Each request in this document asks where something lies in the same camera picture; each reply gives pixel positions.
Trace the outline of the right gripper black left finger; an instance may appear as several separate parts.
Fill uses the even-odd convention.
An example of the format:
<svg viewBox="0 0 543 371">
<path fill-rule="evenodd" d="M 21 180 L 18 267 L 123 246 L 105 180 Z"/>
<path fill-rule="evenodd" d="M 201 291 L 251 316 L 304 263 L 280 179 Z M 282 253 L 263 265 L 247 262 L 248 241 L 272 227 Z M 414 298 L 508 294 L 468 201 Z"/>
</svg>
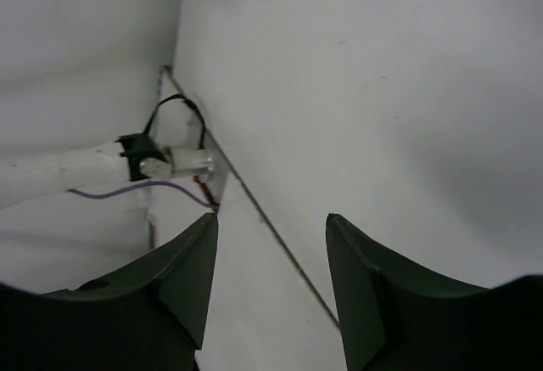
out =
<svg viewBox="0 0 543 371">
<path fill-rule="evenodd" d="M 218 218 L 81 287 L 43 295 L 1 286 L 3 370 L 196 370 Z"/>
</svg>

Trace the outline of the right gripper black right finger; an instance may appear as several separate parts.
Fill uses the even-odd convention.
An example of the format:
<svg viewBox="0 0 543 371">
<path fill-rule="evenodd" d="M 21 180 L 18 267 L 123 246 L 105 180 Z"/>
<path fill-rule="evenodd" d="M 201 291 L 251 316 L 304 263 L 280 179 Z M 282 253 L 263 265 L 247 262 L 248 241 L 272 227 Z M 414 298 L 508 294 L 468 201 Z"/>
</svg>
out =
<svg viewBox="0 0 543 371">
<path fill-rule="evenodd" d="M 542 278 L 486 289 L 436 273 L 338 214 L 327 258 L 350 370 L 539 370 Z"/>
</svg>

